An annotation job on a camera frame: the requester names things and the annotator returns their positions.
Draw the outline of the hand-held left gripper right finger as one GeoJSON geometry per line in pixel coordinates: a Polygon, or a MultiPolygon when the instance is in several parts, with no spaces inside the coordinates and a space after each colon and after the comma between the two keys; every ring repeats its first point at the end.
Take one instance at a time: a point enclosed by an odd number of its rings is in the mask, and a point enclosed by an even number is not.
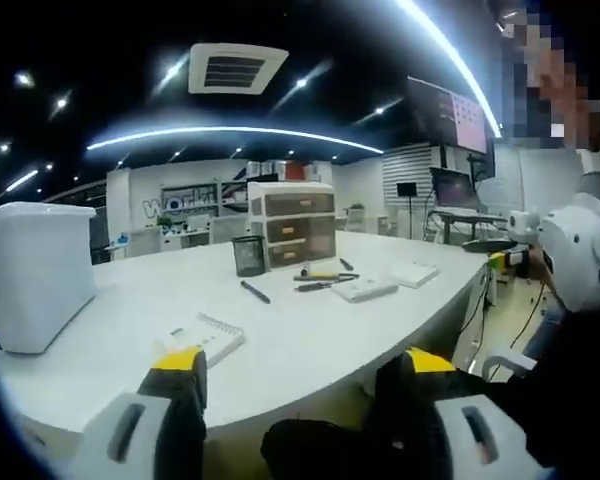
{"type": "Polygon", "coordinates": [[[513,382],[488,382],[409,348],[376,377],[373,431],[413,479],[535,479],[513,382]]]}

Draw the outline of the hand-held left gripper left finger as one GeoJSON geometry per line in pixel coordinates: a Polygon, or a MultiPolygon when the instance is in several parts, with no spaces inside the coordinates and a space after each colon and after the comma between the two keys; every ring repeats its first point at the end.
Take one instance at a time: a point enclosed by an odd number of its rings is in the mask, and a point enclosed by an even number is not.
{"type": "Polygon", "coordinates": [[[199,347],[168,353],[135,392],[85,427],[79,479],[200,479],[206,438],[207,362],[199,347]]]}

